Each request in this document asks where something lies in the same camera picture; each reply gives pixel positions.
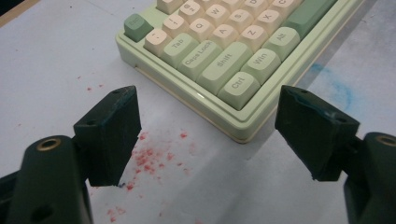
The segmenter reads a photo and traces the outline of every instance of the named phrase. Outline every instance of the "mechanical keyboard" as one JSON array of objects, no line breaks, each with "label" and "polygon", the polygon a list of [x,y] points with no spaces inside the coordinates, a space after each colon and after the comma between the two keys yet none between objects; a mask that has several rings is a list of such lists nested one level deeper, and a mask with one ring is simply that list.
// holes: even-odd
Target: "mechanical keyboard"
[{"label": "mechanical keyboard", "polygon": [[239,143],[276,110],[364,0],[157,0],[121,58]]}]

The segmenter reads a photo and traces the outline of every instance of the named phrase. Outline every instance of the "desk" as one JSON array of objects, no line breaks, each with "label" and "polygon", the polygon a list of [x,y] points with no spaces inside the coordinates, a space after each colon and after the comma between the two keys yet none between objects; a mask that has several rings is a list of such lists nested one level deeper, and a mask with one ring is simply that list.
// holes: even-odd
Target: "desk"
[{"label": "desk", "polygon": [[[0,176],[34,141],[73,136],[108,92],[136,85],[143,130],[121,186],[89,188],[95,223],[347,223],[345,176],[312,181],[275,116],[239,145],[121,60],[115,34],[151,3],[42,0],[0,28]],[[360,138],[396,134],[396,2],[367,8],[297,85],[360,121]],[[145,170],[138,158],[151,150]]]}]

